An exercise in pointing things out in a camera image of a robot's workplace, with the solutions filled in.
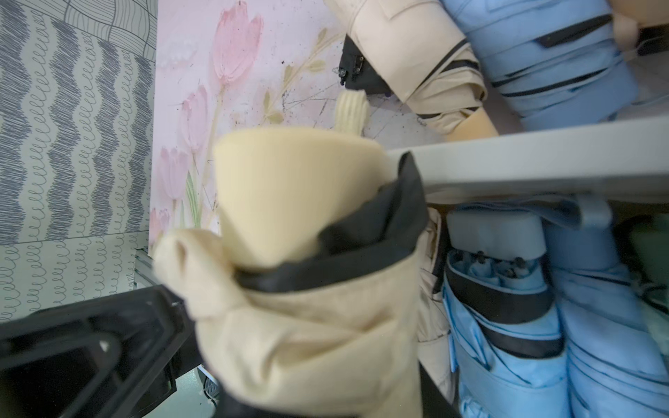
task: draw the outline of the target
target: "pink tulip wallpaper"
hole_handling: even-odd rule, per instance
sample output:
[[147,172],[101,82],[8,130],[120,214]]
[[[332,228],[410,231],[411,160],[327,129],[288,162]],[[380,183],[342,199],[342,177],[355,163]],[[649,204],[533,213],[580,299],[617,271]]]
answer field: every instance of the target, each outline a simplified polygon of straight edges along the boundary
[[[332,128],[344,36],[322,0],[159,1],[152,243],[174,227],[219,231],[211,147],[221,135]],[[370,103],[365,136],[387,148],[440,141],[397,98]]]

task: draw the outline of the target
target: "white shelf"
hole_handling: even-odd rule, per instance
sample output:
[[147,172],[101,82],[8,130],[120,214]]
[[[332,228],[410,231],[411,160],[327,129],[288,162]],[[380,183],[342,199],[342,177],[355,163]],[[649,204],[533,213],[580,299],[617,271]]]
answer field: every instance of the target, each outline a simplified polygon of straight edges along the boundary
[[639,202],[669,201],[669,118],[392,150],[410,150],[428,201],[540,192],[601,193]]

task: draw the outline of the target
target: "pink tulip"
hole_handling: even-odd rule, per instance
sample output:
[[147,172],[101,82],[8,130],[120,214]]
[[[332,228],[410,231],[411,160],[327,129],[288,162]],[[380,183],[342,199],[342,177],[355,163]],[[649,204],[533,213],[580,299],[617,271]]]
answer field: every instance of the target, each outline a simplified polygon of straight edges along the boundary
[[207,142],[207,90],[199,85],[181,104],[181,133],[193,154]]
[[246,3],[240,1],[221,14],[211,46],[213,69],[221,86],[244,75],[258,56],[262,17],[248,21]]
[[188,154],[176,148],[161,149],[158,161],[158,174],[167,196],[172,200],[179,200],[186,191],[186,176],[188,175],[190,158]]
[[169,210],[156,208],[151,209],[149,213],[149,244],[154,244],[156,239],[169,227]]

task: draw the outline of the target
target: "patterned wallpaper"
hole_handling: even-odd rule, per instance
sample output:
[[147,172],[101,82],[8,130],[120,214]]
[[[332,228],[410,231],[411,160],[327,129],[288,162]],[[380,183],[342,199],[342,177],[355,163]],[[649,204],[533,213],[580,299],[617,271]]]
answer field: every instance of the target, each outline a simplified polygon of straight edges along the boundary
[[132,288],[156,0],[0,1],[0,320]]

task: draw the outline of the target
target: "wall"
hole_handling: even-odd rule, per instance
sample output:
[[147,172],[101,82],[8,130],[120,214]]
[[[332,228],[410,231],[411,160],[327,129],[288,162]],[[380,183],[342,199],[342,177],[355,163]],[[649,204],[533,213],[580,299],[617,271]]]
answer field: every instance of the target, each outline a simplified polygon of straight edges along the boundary
[[[161,0],[159,9],[151,235],[218,232],[215,141],[261,125],[332,128],[345,29],[322,0]],[[367,138],[386,148],[443,141],[399,99],[370,102]]]
[[132,288],[156,0],[0,1],[0,320]]

